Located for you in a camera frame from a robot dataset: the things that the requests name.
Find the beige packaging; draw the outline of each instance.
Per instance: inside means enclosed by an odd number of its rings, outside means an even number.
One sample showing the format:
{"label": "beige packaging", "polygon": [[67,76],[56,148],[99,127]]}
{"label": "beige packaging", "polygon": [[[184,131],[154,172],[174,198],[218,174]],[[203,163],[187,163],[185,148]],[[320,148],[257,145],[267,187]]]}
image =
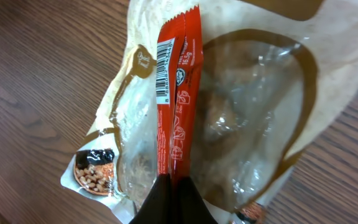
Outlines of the beige packaging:
{"label": "beige packaging", "polygon": [[110,150],[111,190],[62,185],[129,222],[156,175],[155,56],[162,24],[200,5],[204,69],[191,177],[219,223],[266,207],[302,149],[358,90],[358,0],[132,0],[122,66],[80,151]]}

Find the plastic wrapper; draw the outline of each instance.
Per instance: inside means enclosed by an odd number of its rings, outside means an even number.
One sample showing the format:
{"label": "plastic wrapper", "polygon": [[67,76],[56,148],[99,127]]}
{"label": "plastic wrapper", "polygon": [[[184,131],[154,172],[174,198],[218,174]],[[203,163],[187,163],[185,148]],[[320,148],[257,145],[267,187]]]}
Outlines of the plastic wrapper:
{"label": "plastic wrapper", "polygon": [[175,118],[177,68],[186,38],[185,14],[176,15],[166,22],[157,42],[157,73],[155,92],[157,99],[157,158],[158,175],[170,173],[170,158]]}
{"label": "plastic wrapper", "polygon": [[106,204],[123,223],[157,174],[158,33],[197,4],[204,68],[191,177],[219,223],[242,222],[231,213],[246,213],[251,202],[267,206],[302,149],[358,90],[358,0],[132,0],[122,67],[78,152],[114,152],[109,193],[84,189],[75,157],[62,176],[63,186]]}

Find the wood grain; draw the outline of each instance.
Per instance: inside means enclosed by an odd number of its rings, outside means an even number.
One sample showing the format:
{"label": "wood grain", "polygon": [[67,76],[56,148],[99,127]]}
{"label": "wood grain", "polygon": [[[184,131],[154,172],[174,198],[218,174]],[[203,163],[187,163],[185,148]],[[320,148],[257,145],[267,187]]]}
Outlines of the wood grain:
{"label": "wood grain", "polygon": [[[126,43],[125,0],[0,0],[0,215],[118,223],[60,186]],[[358,94],[308,148],[266,223],[358,223]]]}

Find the snack packaging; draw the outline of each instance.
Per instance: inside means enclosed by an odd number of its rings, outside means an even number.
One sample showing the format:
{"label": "snack packaging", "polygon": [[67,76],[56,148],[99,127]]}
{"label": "snack packaging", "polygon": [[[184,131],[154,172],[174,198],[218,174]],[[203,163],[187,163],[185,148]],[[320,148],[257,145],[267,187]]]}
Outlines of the snack packaging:
{"label": "snack packaging", "polygon": [[199,7],[185,14],[186,36],[176,70],[176,105],[173,119],[171,178],[175,183],[190,176],[190,149],[196,99],[203,68],[203,40]]}
{"label": "snack packaging", "polygon": [[122,66],[61,179],[123,223],[158,173],[158,34],[198,4],[190,176],[218,223],[260,222],[305,146],[358,90],[358,0],[132,0]]}
{"label": "snack packaging", "polygon": [[157,42],[157,155],[158,174],[169,173],[175,115],[176,74],[181,48],[185,40],[185,15],[181,13],[165,23]]}

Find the food image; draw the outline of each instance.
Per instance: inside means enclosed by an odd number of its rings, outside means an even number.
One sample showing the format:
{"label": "food image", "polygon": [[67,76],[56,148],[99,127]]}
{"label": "food image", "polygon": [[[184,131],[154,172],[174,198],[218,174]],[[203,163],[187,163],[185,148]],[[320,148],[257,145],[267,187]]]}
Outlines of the food image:
{"label": "food image", "polygon": [[88,192],[108,195],[114,189],[114,153],[110,149],[78,151],[74,176]]}
{"label": "food image", "polygon": [[256,202],[252,202],[250,205],[237,212],[237,217],[243,222],[262,224],[264,208]]}
{"label": "food image", "polygon": [[108,193],[112,191],[113,170],[113,163],[101,166],[89,165],[85,169],[76,168],[75,174],[87,189],[94,192]]}

